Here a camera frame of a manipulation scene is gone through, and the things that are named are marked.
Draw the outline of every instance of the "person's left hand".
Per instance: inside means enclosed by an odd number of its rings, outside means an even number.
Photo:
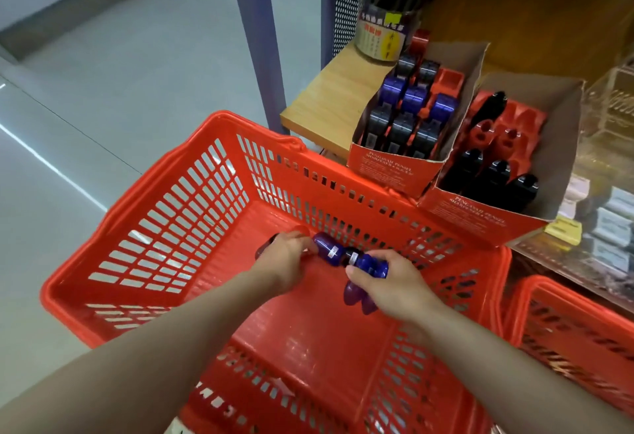
[[[265,248],[251,271],[275,278],[279,294],[284,294],[304,277],[299,265],[304,251],[317,253],[317,246],[312,238],[305,237],[300,232],[281,232],[273,243]]]

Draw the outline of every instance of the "person's right arm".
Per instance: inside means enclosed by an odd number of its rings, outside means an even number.
[[[634,432],[634,421],[446,306],[420,272],[394,251],[385,279],[348,266],[346,274],[385,314],[408,324],[411,340],[431,349],[508,434]]]

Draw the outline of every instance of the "cardboard box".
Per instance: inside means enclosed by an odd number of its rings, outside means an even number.
[[[482,90],[506,92],[507,97],[547,114],[540,143],[531,158],[537,176],[537,198],[523,214],[508,212],[438,187],[425,193],[419,206],[444,223],[469,234],[474,242],[499,246],[542,229],[555,220],[564,200],[577,152],[583,80],[497,72],[482,79]]]
[[[444,68],[465,74],[460,104],[443,129],[440,146],[437,147],[434,160],[414,159],[377,152],[358,144],[368,123],[369,114],[378,104],[377,92],[363,110],[359,125],[354,132],[348,157],[348,168],[365,178],[402,192],[409,197],[419,198],[449,157],[458,128],[467,113],[476,83],[480,77],[487,46],[487,43],[430,42],[427,47],[425,59],[437,61]]]

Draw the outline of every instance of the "purple metal pole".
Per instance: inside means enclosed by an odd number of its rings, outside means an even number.
[[[238,0],[238,7],[256,71],[266,121],[271,130],[289,133],[280,120],[280,114],[286,108],[286,98],[271,0]]]
[[[335,36],[335,0],[321,0],[321,68],[332,60]]]

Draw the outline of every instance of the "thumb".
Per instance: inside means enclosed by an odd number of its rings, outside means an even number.
[[[347,265],[345,267],[345,274],[352,281],[353,284],[359,286],[361,289],[366,291],[368,294],[371,294],[371,290],[378,280],[377,278],[372,277],[367,272],[364,272],[357,267],[353,267],[352,265]]]

